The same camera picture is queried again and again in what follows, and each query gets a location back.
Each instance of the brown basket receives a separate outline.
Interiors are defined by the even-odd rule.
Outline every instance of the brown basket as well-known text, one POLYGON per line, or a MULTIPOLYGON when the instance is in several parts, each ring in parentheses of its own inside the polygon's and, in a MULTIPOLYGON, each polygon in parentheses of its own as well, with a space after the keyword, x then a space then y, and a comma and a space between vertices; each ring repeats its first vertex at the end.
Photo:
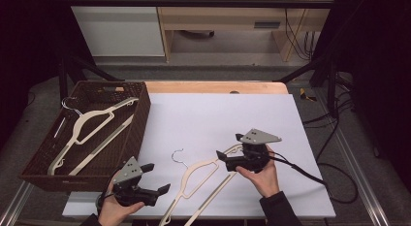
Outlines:
MULTIPOLYGON (((83 145, 73 144, 64 156, 63 166, 55 170, 54 176, 49 176, 48 167, 72 138, 74 124, 79 118, 75 111, 63 108, 38 151, 19 177, 45 191, 102 191, 117 167, 131 156, 139 155, 151 105, 147 89, 144 82, 79 81, 71 97, 75 99, 69 99, 66 102, 67 106, 81 113, 105 110, 130 97, 138 97, 139 101, 115 110, 114 118, 83 145), (133 120, 127 128, 76 176, 68 176, 92 150, 132 114, 133 120)), ((87 136, 107 117, 108 115, 104 114, 87 120, 81 127, 79 140, 87 136)))

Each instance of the metal bar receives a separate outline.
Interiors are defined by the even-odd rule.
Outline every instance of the metal bar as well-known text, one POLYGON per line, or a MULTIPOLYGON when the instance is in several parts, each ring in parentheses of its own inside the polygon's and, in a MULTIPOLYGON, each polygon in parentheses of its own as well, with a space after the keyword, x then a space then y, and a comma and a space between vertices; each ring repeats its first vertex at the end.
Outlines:
POLYGON ((333 1, 300 0, 48 0, 70 6, 88 7, 208 7, 208 8, 287 8, 333 9, 349 6, 333 1))
MULTIPOLYGON (((327 105, 325 103, 326 97, 322 91, 316 91, 316 95, 319 96, 319 102, 323 107, 324 111, 327 111, 327 105)), ((351 175, 353 176, 354 181, 359 186, 360 196, 363 199, 363 203, 365 205, 368 214, 374 223, 375 226, 389 226, 390 223, 388 221, 387 216, 384 213, 384 210, 381 208, 380 203, 378 202, 377 197, 372 190, 363 169, 360 167, 356 157, 354 156, 347 140, 344 137, 340 128, 336 129, 335 136, 337 139, 337 143, 339 144, 339 148, 344 158, 345 164, 347 165, 348 170, 350 171, 351 175)))
POLYGON ((13 226, 15 225, 18 216, 25 202, 27 201, 30 193, 33 189, 33 185, 24 181, 20 188, 18 189, 12 202, 7 207, 6 211, 3 212, 0 219, 0 226, 13 226))

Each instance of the floor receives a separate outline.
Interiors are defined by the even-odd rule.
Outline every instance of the floor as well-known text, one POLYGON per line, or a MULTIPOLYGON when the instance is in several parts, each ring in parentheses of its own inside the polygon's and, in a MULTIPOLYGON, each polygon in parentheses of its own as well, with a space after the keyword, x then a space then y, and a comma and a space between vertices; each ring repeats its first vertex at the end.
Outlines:
MULTIPOLYGON (((297 70, 307 61, 297 55, 287 63, 281 61, 275 42, 269 32, 216 31, 214 37, 187 32, 176 33, 172 57, 169 63, 161 58, 97 59, 100 67, 108 73, 126 80, 202 80, 202 81, 272 81, 297 70)), ((311 88, 308 72, 287 83, 294 95, 302 121, 326 113, 324 99, 326 86, 311 88), (305 90, 308 98, 300 97, 305 90)), ((87 73, 90 79, 93 74, 87 73)), ((340 103, 349 101, 346 89, 337 88, 340 103)), ((21 122, 9 141, 0 150, 0 211, 5 212, 13 201, 21 180, 18 174, 40 145, 54 116, 58 113, 58 81, 51 79, 34 86, 29 93, 33 102, 27 107, 21 122)), ((360 179, 360 197, 352 204, 333 202, 337 217, 325 220, 303 221, 304 225, 411 225, 411 197, 401 184, 390 162, 376 158, 372 142, 367 136, 355 106, 345 105, 335 135, 324 150, 321 161, 334 164, 347 174, 353 175, 360 167, 364 180, 360 179), (356 164, 347 161, 350 154, 356 164), (372 214, 378 211, 379 217, 372 214)), ((314 154, 318 154, 335 122, 330 117, 315 124, 307 124, 306 134, 314 154)), ((327 166, 320 167, 323 178, 332 187, 335 198, 349 200, 355 189, 350 180, 327 166)), ((67 193, 49 193, 37 187, 29 189, 17 225, 67 225, 78 224, 73 219, 61 216, 67 193)))

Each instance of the white cabinet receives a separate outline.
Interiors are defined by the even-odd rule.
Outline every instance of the white cabinet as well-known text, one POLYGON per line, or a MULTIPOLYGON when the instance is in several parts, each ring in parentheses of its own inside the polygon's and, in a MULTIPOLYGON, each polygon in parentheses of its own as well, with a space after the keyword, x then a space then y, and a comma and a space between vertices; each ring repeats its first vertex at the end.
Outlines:
POLYGON ((93 56, 164 56, 154 7, 72 7, 93 56))

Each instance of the table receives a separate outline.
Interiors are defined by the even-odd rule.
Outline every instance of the table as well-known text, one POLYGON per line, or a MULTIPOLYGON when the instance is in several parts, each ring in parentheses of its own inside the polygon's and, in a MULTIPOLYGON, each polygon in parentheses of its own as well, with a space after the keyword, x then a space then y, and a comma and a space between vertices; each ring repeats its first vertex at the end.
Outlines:
MULTIPOLYGON (((171 183, 172 187, 169 193, 158 199, 154 208, 143 208, 133 217, 159 219, 173 201, 185 172, 182 164, 171 159, 173 152, 185 148, 179 155, 187 165, 216 157, 215 150, 224 151, 238 144, 235 133, 245 134, 253 123, 257 129, 283 138, 282 142, 272 144, 277 152, 310 174, 321 177, 293 96, 286 94, 287 89, 283 83, 148 81, 146 84, 152 105, 138 161, 140 165, 154 163, 155 168, 142 176, 140 186, 156 189, 171 183), (264 94, 255 94, 258 89, 264 94), (216 94, 232 91, 247 94, 216 94)), ((213 167, 196 171, 189 179, 188 190, 194 188, 211 168, 213 167)), ((278 165, 277 171, 280 187, 297 216, 335 216, 324 186, 285 165, 278 165)), ((179 201, 173 217, 190 217, 226 175, 226 169, 220 165, 192 198, 179 201)), ((94 202, 98 194, 73 192, 63 215, 82 218, 95 212, 94 202)), ((264 214, 258 203, 260 198, 251 182, 236 175, 199 218, 263 218, 264 214)))

